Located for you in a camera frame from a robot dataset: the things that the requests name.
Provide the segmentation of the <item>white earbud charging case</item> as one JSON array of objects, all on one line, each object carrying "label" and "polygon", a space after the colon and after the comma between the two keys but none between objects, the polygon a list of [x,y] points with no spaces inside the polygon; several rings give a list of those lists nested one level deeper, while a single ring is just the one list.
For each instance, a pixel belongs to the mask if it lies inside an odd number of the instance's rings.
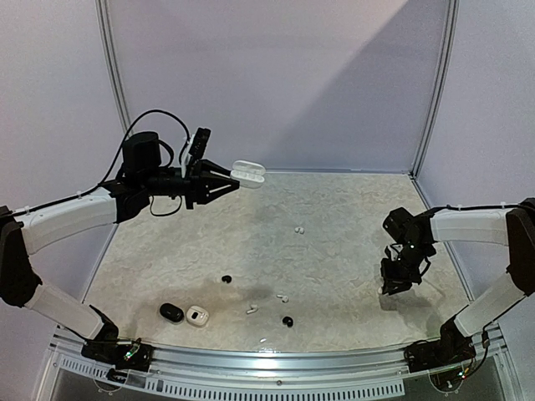
[{"label": "white earbud charging case", "polygon": [[255,162],[236,160],[232,164],[231,178],[247,189],[258,189],[265,182],[266,168]]}]

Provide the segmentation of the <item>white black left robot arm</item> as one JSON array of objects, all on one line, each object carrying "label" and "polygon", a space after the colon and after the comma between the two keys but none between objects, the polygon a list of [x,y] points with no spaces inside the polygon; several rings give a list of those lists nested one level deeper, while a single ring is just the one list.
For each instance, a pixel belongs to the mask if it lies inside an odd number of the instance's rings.
[{"label": "white black left robot arm", "polygon": [[115,178],[93,189],[55,200],[47,206],[1,211],[1,299],[28,309],[74,332],[107,363],[124,356],[116,326],[100,311],[83,303],[69,288],[62,289],[52,274],[40,273],[37,262],[58,262],[62,272],[75,273],[91,264],[83,239],[136,218],[158,197],[177,199],[187,210],[204,206],[238,190],[230,170],[204,157],[211,131],[200,128],[187,141],[178,166],[164,163],[170,147],[154,131],[141,132],[122,145],[122,163]]}]

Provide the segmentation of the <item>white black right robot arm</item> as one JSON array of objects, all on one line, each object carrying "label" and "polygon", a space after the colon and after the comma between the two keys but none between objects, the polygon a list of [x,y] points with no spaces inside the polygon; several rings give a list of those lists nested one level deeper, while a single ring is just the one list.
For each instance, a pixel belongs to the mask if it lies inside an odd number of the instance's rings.
[{"label": "white black right robot arm", "polygon": [[392,242],[380,263],[381,294],[423,282],[436,248],[455,252],[471,303],[441,326],[432,357],[449,364],[465,342],[534,293],[534,200],[484,206],[438,206],[419,214],[390,211],[382,226]]}]

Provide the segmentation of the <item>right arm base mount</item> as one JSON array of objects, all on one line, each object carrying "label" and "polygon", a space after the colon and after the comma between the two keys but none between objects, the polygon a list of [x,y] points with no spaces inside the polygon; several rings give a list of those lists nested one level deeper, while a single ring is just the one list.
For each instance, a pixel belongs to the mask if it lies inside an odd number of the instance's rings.
[{"label": "right arm base mount", "polygon": [[441,368],[476,356],[472,336],[465,336],[453,321],[444,323],[436,340],[418,340],[404,349],[411,373]]}]

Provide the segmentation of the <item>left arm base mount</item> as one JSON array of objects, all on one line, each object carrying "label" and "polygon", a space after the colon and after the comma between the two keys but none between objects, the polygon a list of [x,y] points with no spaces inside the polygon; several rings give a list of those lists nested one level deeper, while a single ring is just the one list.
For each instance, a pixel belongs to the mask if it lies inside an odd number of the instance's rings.
[{"label": "left arm base mount", "polygon": [[155,349],[140,339],[121,340],[115,332],[99,333],[86,340],[81,350],[84,358],[113,365],[116,370],[148,372]]}]

